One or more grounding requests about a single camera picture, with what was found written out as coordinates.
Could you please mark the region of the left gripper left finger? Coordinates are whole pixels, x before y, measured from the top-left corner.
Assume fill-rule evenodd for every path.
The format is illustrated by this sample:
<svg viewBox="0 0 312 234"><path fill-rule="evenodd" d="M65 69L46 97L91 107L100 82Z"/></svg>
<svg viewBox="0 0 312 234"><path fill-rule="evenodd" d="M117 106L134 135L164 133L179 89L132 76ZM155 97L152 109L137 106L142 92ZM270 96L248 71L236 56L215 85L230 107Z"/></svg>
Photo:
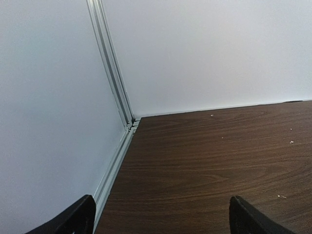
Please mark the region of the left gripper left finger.
<svg viewBox="0 0 312 234"><path fill-rule="evenodd" d="M92 234L96 203L91 195L84 195L63 212L28 234Z"/></svg>

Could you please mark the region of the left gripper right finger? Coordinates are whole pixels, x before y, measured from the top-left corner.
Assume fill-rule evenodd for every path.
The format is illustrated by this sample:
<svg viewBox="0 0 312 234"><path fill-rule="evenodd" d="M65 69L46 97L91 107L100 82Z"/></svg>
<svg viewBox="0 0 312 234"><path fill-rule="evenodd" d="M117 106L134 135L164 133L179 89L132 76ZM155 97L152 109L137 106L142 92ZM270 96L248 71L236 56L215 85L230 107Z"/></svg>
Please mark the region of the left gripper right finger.
<svg viewBox="0 0 312 234"><path fill-rule="evenodd" d="M229 205L229 224L232 234L292 234L240 196L233 196Z"/></svg>

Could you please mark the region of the left aluminium frame post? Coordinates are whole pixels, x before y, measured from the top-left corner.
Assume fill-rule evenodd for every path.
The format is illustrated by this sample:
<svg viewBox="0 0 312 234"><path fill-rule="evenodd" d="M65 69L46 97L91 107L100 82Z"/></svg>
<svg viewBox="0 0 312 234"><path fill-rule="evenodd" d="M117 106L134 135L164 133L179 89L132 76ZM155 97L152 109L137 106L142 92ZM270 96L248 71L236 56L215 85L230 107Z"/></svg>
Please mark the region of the left aluminium frame post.
<svg viewBox="0 0 312 234"><path fill-rule="evenodd" d="M104 11L103 1L87 0L87 6L102 63L104 65L112 93L117 103L121 121L123 122L125 129L130 130L138 126L139 120L135 119L134 117L122 79L122 74L119 68Z"/></svg>

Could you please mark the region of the left side aluminium base rail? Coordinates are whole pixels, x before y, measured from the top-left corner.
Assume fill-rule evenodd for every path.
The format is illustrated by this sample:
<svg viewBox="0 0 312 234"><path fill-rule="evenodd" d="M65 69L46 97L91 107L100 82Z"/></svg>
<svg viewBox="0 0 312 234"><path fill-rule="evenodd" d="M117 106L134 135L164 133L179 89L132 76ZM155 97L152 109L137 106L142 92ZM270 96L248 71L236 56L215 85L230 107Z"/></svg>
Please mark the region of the left side aluminium base rail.
<svg viewBox="0 0 312 234"><path fill-rule="evenodd" d="M130 147L133 136L139 126L140 120L135 120L129 129L123 134L119 145L108 165L107 171L103 174L101 181L93 195L94 201L96 203L96 214L94 221L93 233L96 233L96 229L101 218L102 212L104 210L107 199L111 193L112 186L118 175L122 162L125 155Z"/></svg>

